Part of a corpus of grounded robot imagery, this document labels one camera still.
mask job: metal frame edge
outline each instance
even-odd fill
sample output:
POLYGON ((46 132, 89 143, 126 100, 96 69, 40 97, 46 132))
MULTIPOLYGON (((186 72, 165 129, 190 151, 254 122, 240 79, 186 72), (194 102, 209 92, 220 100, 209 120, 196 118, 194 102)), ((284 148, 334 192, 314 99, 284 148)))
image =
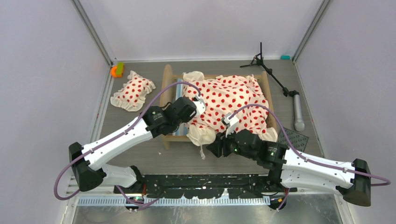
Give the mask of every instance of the metal frame edge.
MULTIPOLYGON (((279 57, 263 57, 264 60, 279 60, 279 57)), ((190 59, 153 59, 153 60, 123 60, 123 63, 147 63, 147 62, 207 62, 207 61, 251 61, 251 57, 239 58, 190 58, 190 59)))
POLYGON ((109 104, 109 98, 111 95, 111 89, 113 86, 113 82, 114 82, 114 79, 112 78, 112 76, 110 76, 110 68, 109 68, 108 78, 106 79, 106 84, 102 91, 102 97, 100 99, 99 108, 97 110, 98 111, 97 117, 96 117, 95 123, 91 129, 90 142, 96 141, 100 138, 100 133, 101 133, 102 126, 103 126, 103 121, 105 119, 106 109, 109 104))
POLYGON ((318 27, 318 24, 320 23, 323 15, 326 13, 327 8, 329 7, 330 3, 332 0, 323 0, 322 3, 320 4, 319 9, 317 10, 310 26, 307 29, 307 32, 305 33, 302 41, 300 42, 296 53, 294 54, 292 61, 293 63, 296 63, 297 59, 300 57, 301 52, 304 50, 306 44, 308 43, 309 39, 311 38, 313 32, 316 30, 318 27))
POLYGON ((77 210, 77 202, 78 202, 78 197, 69 199, 64 211, 63 219, 60 224, 73 223, 74 215, 76 214, 76 210, 77 210))
POLYGON ((337 203, 338 212, 341 216, 342 222, 346 224, 355 224, 356 222, 349 209, 348 203, 344 201, 341 196, 334 195, 334 198, 337 203))
POLYGON ((98 46, 99 51, 101 52, 101 54, 105 58, 107 64, 112 65, 113 61, 111 60, 108 52, 106 51, 105 46, 103 45, 101 39, 99 38, 98 33, 96 32, 95 28, 93 27, 93 25, 91 23, 91 20, 89 19, 88 14, 84 10, 83 5, 81 4, 80 0, 71 0, 71 2, 73 3, 76 11, 80 15, 83 23, 87 27, 88 32, 91 34, 91 37, 93 38, 93 41, 96 43, 96 46, 98 46))

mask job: gray cylinder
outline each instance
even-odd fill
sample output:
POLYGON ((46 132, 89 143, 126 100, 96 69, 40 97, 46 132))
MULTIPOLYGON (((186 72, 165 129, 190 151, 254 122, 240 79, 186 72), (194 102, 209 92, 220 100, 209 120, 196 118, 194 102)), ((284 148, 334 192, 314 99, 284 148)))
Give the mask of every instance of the gray cylinder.
POLYGON ((303 113, 301 112, 300 95, 293 96, 294 101, 294 129, 298 132, 303 131, 305 124, 303 121, 303 113))

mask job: doll bed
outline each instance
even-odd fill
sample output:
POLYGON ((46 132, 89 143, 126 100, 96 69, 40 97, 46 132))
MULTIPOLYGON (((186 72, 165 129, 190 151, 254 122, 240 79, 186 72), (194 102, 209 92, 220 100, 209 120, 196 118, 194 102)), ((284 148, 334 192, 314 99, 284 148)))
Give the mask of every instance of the doll bed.
MULTIPOLYGON (((218 75, 205 75, 205 79, 215 78, 218 75)), ((261 75, 256 75, 255 78, 259 83, 259 86, 264 94, 264 97, 267 99, 270 110, 274 111, 272 105, 272 98, 271 93, 269 91, 269 83, 267 78, 267 73, 264 71, 261 75)), ((173 82, 178 81, 178 79, 183 79, 183 75, 174 75, 172 71, 172 67, 170 65, 165 66, 165 70, 163 73, 163 83, 162 88, 170 85, 173 82)), ((181 88, 171 88, 168 91, 164 92, 160 98, 160 105, 165 105, 167 102, 174 102, 177 97, 181 96, 181 88)), ((273 116, 270 114, 266 119, 267 127, 273 127, 277 130, 276 121, 273 116)), ((170 149, 170 142, 171 141, 190 141, 190 139, 186 136, 187 128, 181 126, 175 133, 169 134, 166 136, 161 136, 163 143, 165 145, 165 149, 170 149)))

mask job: orange toy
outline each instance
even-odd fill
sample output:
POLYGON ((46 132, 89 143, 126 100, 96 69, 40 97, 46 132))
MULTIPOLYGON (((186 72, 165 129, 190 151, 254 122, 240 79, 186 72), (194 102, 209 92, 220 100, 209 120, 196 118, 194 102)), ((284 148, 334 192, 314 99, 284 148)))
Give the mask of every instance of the orange toy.
POLYGON ((124 73, 124 63, 120 62, 116 66, 112 67, 110 73, 114 78, 122 77, 122 74, 124 73))

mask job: wooden bed frame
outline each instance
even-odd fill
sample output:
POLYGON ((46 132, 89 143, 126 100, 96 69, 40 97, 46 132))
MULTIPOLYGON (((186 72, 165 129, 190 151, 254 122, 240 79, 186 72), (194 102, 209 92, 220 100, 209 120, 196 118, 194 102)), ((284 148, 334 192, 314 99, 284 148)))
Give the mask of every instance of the wooden bed frame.
MULTIPOLYGON (((216 78, 217 76, 220 75, 205 75, 205 79, 216 78)), ((169 64, 167 64, 165 66, 165 70, 163 71, 162 89, 172 84, 173 82, 176 82, 177 79, 179 78, 183 79, 183 75, 174 75, 172 71, 172 67, 169 64)), ((269 91, 267 73, 263 71, 261 75, 258 76, 255 75, 255 78, 257 79, 257 82, 259 83, 261 90, 263 91, 264 96, 268 101, 270 110, 274 111, 274 107, 272 105, 271 93, 269 91)), ((164 106, 167 102, 174 102, 175 96, 176 96, 176 87, 170 88, 161 95, 160 106, 164 106)), ((267 122, 267 127, 273 127, 276 131, 278 131, 276 120, 271 114, 267 117, 266 122, 267 122)), ((190 139, 187 136, 176 136, 169 134, 166 136, 161 135, 161 137, 166 150, 170 150, 171 141, 190 141, 190 139)))

